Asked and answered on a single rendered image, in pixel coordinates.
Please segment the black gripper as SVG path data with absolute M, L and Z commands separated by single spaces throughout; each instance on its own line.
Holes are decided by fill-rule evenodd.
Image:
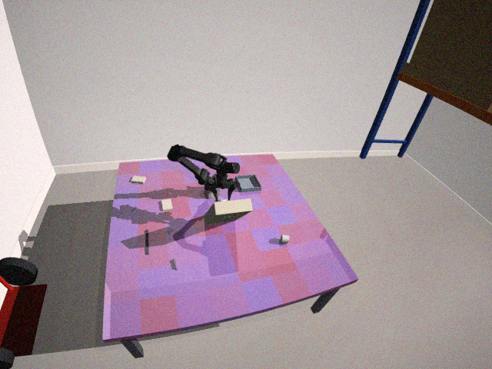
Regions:
M 218 177 L 221 177 L 221 178 L 225 178 L 227 177 L 228 179 L 228 176 L 227 176 L 227 173 L 223 173 L 223 174 L 217 174 L 216 173 L 216 177 L 218 179 Z M 215 190 L 216 188 L 219 188 L 220 186 L 217 186 L 216 184 L 205 184 L 204 185 L 204 189 L 206 191 L 211 191 L 213 194 L 214 194 L 214 197 L 216 199 L 216 202 L 218 202 L 218 196 L 217 196 L 217 191 Z M 231 198 L 231 194 L 232 194 L 232 191 L 235 190 L 236 188 L 240 188 L 241 185 L 239 182 L 237 181 L 233 181 L 233 185 L 230 185 L 230 188 L 228 188 L 228 200 L 230 201 L 230 198 Z

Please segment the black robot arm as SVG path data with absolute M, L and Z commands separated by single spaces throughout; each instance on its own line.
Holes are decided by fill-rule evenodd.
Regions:
M 240 171 L 240 165 L 237 162 L 227 162 L 227 158 L 224 155 L 212 152 L 205 154 L 186 148 L 184 145 L 171 146 L 171 150 L 168 153 L 168 160 L 177 161 L 189 171 L 193 172 L 200 185 L 216 185 L 215 178 L 209 176 L 210 173 L 206 168 L 199 168 L 187 158 L 204 162 L 209 168 L 216 170 L 217 174 L 237 174 Z M 221 158 L 222 161 L 220 161 Z M 233 185 L 232 178 L 227 179 L 227 177 L 218 177 L 217 186 L 220 186 L 221 189 L 230 188 L 230 185 Z

